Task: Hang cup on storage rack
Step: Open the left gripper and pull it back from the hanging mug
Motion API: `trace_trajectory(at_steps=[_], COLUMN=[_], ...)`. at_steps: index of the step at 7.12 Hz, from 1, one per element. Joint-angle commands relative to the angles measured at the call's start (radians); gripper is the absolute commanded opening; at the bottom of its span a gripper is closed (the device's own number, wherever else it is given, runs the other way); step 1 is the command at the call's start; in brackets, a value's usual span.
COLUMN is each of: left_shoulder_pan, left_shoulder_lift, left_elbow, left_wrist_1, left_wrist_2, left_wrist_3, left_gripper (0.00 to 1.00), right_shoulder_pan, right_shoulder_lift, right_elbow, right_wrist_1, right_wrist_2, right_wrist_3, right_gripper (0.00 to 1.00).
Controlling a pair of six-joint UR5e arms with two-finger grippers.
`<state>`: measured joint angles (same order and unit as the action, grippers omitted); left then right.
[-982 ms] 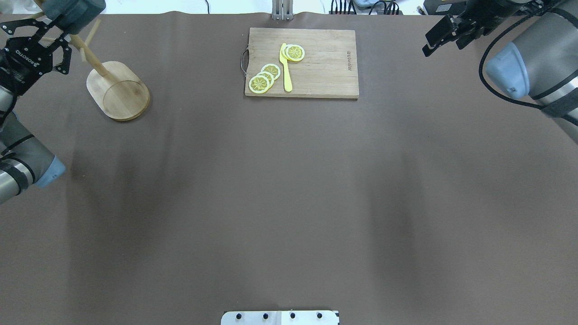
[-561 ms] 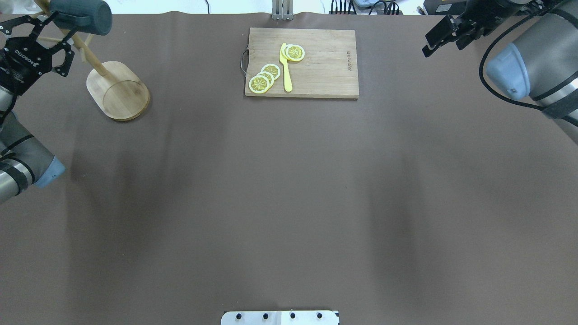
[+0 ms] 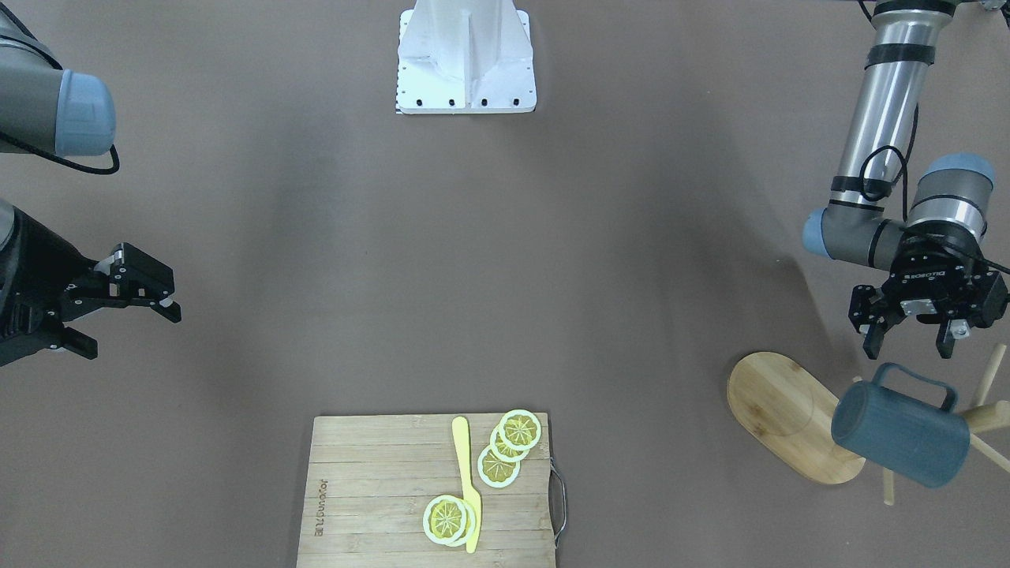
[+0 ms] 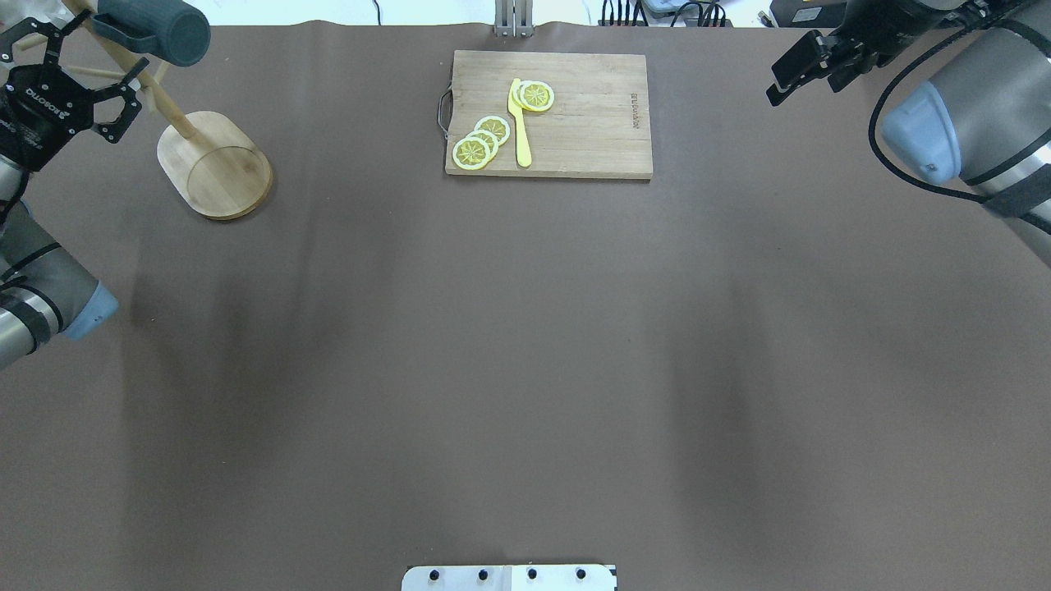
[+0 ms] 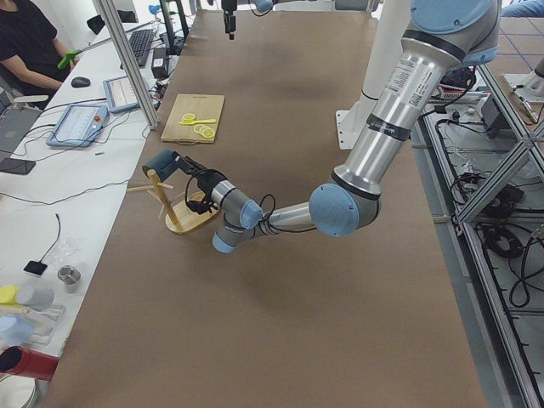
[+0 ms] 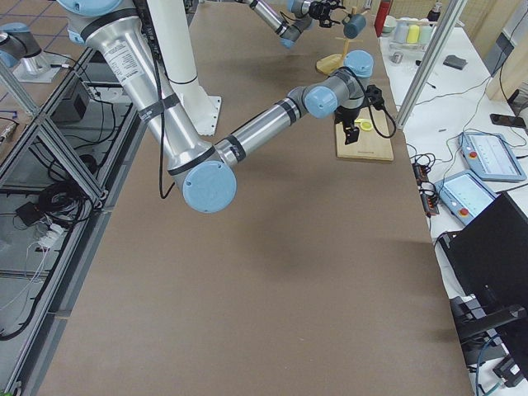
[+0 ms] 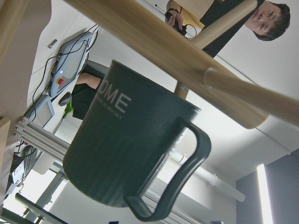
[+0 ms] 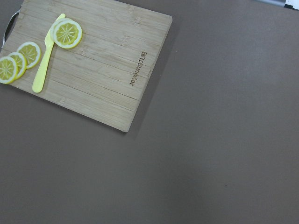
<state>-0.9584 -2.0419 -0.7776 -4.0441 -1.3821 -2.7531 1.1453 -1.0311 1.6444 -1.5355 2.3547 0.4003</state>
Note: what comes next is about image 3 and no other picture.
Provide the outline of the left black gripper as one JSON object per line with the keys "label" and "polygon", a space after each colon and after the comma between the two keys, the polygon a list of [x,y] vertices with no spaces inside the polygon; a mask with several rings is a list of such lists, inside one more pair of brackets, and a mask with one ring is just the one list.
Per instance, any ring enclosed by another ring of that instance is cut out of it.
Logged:
{"label": "left black gripper", "polygon": [[905,302],[928,323],[939,323],[937,352],[952,358],[957,342],[971,326],[992,326],[1005,316],[1008,287],[1002,271],[982,255],[975,236],[960,224],[916,224],[906,227],[881,288],[852,288],[848,319],[863,336],[862,351],[879,359],[887,332],[909,316]]}

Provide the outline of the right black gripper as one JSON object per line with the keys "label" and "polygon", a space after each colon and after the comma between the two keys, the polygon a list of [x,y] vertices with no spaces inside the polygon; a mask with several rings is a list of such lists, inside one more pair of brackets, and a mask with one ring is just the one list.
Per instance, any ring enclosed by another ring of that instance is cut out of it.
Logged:
{"label": "right black gripper", "polygon": [[120,242],[94,261],[17,207],[4,207],[1,217],[2,364],[43,349],[95,360],[96,339],[65,321],[104,307],[148,307],[180,323],[172,269],[140,248]]}

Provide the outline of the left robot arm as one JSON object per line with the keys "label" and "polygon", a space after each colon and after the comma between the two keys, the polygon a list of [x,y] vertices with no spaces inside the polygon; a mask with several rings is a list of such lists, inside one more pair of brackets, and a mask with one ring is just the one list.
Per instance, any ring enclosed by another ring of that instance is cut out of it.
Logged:
{"label": "left robot arm", "polygon": [[908,187],[919,98],[957,6],[877,1],[868,12],[876,35],[829,205],[804,226],[812,254],[887,274],[880,286],[856,286],[847,310],[869,359],[906,319],[937,327],[937,352],[949,359],[960,339],[992,327],[1008,306],[1008,269],[982,252],[996,181],[987,159],[970,152],[935,159],[916,194],[903,194],[901,219],[885,215],[895,187]]}

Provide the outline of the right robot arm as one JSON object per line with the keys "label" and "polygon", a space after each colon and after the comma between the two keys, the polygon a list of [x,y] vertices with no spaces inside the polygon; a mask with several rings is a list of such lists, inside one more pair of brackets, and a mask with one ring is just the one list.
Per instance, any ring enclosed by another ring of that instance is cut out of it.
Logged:
{"label": "right robot arm", "polygon": [[[97,77],[67,69],[2,8],[2,151],[36,155],[91,175],[118,172],[116,113]],[[95,359],[96,339],[71,328],[101,308],[148,307],[181,320],[174,273],[129,242],[100,261],[7,201],[1,204],[1,363],[39,351]]]}

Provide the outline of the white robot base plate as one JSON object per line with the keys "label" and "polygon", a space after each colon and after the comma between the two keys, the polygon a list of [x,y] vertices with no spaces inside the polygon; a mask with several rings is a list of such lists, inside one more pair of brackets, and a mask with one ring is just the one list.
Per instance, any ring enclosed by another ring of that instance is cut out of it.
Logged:
{"label": "white robot base plate", "polygon": [[533,36],[512,1],[418,1],[399,16],[398,113],[530,113]]}

